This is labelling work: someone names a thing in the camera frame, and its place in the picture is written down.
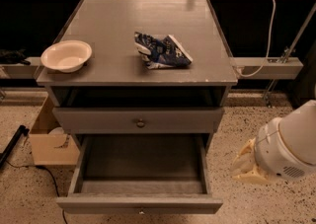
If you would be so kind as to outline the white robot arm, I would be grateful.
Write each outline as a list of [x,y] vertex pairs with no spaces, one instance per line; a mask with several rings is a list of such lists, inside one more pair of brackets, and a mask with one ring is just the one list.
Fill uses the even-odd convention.
[[297,181],[316,172],[316,101],[263,125],[237,154],[231,175],[246,184]]

